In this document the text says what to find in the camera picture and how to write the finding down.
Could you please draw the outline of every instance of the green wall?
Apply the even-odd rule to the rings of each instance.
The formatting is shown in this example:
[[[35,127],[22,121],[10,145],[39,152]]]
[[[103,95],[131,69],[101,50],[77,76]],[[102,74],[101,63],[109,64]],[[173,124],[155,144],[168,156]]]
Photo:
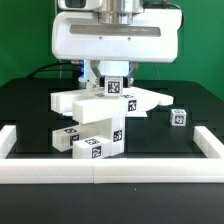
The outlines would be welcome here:
[[[224,100],[224,2],[173,2],[183,8],[185,25],[177,60],[157,64],[161,79],[195,81]],[[51,53],[53,18],[54,0],[1,2],[0,85],[56,60]],[[135,79],[157,79],[153,64],[142,63]]]

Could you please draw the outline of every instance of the black cable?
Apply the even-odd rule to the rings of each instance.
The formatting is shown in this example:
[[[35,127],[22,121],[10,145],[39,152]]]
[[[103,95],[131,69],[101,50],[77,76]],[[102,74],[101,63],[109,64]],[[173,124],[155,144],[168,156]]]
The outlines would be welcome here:
[[[35,70],[34,72],[31,72],[29,75],[27,75],[26,78],[32,79],[37,73],[46,71],[45,69],[47,69],[47,68],[52,68],[52,67],[56,67],[56,66],[60,66],[60,65],[71,65],[71,62],[56,62],[53,64],[44,65],[44,66],[38,68],[37,70]]]
[[[161,2],[145,1],[143,3],[143,8],[144,9],[168,9],[168,8],[179,9],[181,11],[181,14],[182,14],[182,20],[181,20],[180,28],[183,27],[183,25],[184,25],[184,12],[179,5],[173,4],[173,3],[168,2],[166,0],[163,0]]]

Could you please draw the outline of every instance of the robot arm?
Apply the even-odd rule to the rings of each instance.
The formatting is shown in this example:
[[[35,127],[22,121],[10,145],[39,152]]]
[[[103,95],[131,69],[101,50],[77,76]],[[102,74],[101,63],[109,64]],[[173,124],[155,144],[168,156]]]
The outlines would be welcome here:
[[[177,9],[143,9],[142,0],[58,0],[62,9],[53,27],[58,59],[85,60],[84,80],[122,95],[138,62],[173,62],[178,52]],[[119,89],[110,89],[109,83]]]

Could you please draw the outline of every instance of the small white cube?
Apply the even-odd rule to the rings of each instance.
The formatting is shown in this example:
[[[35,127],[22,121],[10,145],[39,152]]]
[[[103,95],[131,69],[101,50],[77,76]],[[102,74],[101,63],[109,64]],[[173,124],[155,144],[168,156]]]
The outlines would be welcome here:
[[[123,90],[123,77],[105,77],[105,92],[106,96],[120,96]]]
[[[185,126],[187,113],[183,109],[171,109],[170,122],[172,126]]]
[[[111,140],[94,136],[74,142],[73,159],[103,159],[110,156]]]

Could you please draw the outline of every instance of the black tabletop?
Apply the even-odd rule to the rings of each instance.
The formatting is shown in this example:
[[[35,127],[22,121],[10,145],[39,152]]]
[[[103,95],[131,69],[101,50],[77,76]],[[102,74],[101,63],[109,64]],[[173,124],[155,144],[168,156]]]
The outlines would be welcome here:
[[[204,157],[193,131],[204,125],[224,142],[224,103],[197,83],[136,81],[172,95],[174,105],[147,118],[126,119],[118,157]],[[15,79],[0,88],[0,128],[16,124],[8,158],[71,158],[51,146],[51,132],[76,124],[50,110],[50,93],[78,89],[70,79]],[[170,125],[170,109],[187,111],[185,127]],[[223,184],[0,185],[1,223],[223,223]]]

